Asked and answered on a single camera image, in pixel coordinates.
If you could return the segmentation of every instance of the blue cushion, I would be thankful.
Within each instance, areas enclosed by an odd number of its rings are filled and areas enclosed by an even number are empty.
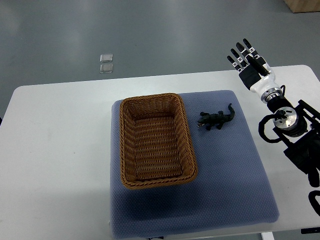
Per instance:
[[[279,211],[236,95],[230,90],[181,93],[198,165],[190,183],[129,190],[120,180],[119,107],[112,106],[110,226],[115,239],[159,237],[273,223]],[[197,127],[200,112],[229,114],[221,130]]]

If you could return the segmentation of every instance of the robotic hand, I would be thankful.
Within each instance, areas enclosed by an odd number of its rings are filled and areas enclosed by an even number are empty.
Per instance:
[[[320,113],[302,100],[298,101],[297,107],[293,107],[285,98],[286,87],[284,85],[279,87],[275,83],[276,76],[265,59],[246,39],[243,39],[243,42],[246,48],[239,42],[236,47],[244,59],[233,48],[231,53],[236,61],[231,56],[227,56],[227,59],[238,71],[244,85],[251,92],[258,94],[261,101],[266,103],[269,110],[273,112],[259,123],[260,136],[268,143],[283,141],[287,146],[284,154],[298,169],[308,175],[312,187],[319,187],[320,179],[317,169],[320,170]],[[265,135],[265,124],[271,119],[275,126],[273,131],[279,137],[277,139],[269,139]],[[309,132],[306,119],[311,122]],[[292,143],[286,136],[302,137]]]

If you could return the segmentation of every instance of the black toy crocodile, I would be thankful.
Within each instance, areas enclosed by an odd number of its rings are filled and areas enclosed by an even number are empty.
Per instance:
[[[201,118],[198,120],[198,128],[209,124],[205,127],[208,131],[211,130],[211,127],[218,124],[216,126],[217,129],[221,129],[224,123],[230,122],[235,116],[235,110],[231,106],[231,103],[228,105],[228,109],[230,114],[224,114],[223,111],[218,111],[218,113],[209,114],[207,112],[200,112]]]

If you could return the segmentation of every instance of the wicker basket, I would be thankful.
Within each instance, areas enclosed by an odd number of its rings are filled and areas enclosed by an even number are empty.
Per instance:
[[[120,104],[120,177],[129,189],[185,184],[198,173],[186,110],[176,93]]]

